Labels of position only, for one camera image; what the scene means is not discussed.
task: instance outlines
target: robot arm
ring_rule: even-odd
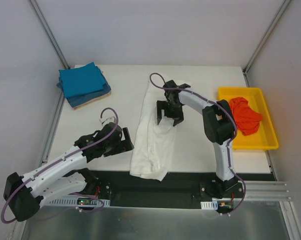
[[[128,129],[110,122],[93,134],[81,136],[74,145],[53,161],[19,176],[16,172],[6,180],[4,199],[25,184],[8,203],[19,222],[32,217],[45,203],[71,193],[91,193],[99,187],[99,182],[88,168],[87,163],[100,158],[130,151],[134,148]],[[44,168],[50,167],[37,176]],[[72,170],[74,174],[63,177]]]
[[[222,198],[223,193],[238,183],[230,169],[230,166],[233,165],[233,142],[229,143],[229,141],[234,136],[235,131],[232,122],[216,105],[192,94],[191,86],[185,83],[178,86],[173,80],[170,80],[164,84],[163,88],[172,90],[165,90],[166,101],[157,101],[156,103],[157,124],[162,119],[162,110],[166,117],[174,119],[173,126],[181,123],[184,120],[183,105],[191,107],[202,115],[204,132],[213,144],[216,158],[215,183],[207,187],[205,191],[211,197]],[[233,117],[226,100],[217,101],[216,103]]]

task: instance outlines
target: white table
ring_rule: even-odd
[[[164,75],[167,81],[174,79],[191,83],[196,92],[212,100],[217,99],[218,87],[246,87],[240,67],[156,65],[99,65],[99,67],[111,86],[111,95],[77,110],[73,110],[67,101],[64,102],[48,161],[62,154],[80,136],[101,129],[100,113],[106,107],[117,111],[119,125],[122,128],[128,127],[134,143],[149,75],[153,72]],[[162,84],[159,79],[155,77],[154,79],[158,84]],[[202,116],[187,106],[183,107],[183,112],[184,121],[176,126],[178,129],[174,159],[169,171],[215,172],[214,148],[205,136]],[[110,116],[111,111],[105,112],[104,117]],[[87,167],[91,170],[129,171],[131,157],[131,151],[101,157],[89,162]],[[270,173],[263,151],[234,151],[233,163],[238,173]]]

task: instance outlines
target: white wall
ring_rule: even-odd
[[[55,84],[61,68],[28,1],[0,1],[0,214],[6,177],[37,167],[60,94]],[[0,240],[13,227],[0,219]]]
[[[283,0],[38,0],[70,65],[244,67]]]
[[[301,221],[301,0],[292,1],[248,81],[263,90],[279,140],[270,153],[275,173],[288,181]]]

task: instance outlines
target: blue towel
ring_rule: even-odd
[[[106,95],[112,90],[111,87],[109,86],[109,84],[107,83],[104,75],[102,74],[101,70],[97,66],[95,68],[97,70],[97,73],[100,73],[100,75],[101,75],[102,79],[101,79],[100,82],[103,83],[103,89],[100,90],[100,91],[94,91],[94,92],[84,94],[84,95],[81,95],[81,96],[73,96],[73,97],[66,98],[67,101],[69,102],[69,105],[73,109],[80,106],[80,105],[82,105],[82,104],[84,104],[84,103],[89,102],[92,99],[99,98],[103,95]],[[63,82],[62,82],[61,78],[59,78],[58,80],[59,80],[59,83],[57,83],[56,86],[64,92]]]
[[[65,98],[82,96],[103,90],[106,80],[93,62],[78,68],[59,70]]]

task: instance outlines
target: white towel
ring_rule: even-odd
[[[158,100],[166,100],[164,90],[149,83],[136,132],[130,175],[162,181],[172,161],[177,128],[173,127],[174,120],[164,114],[157,125]]]

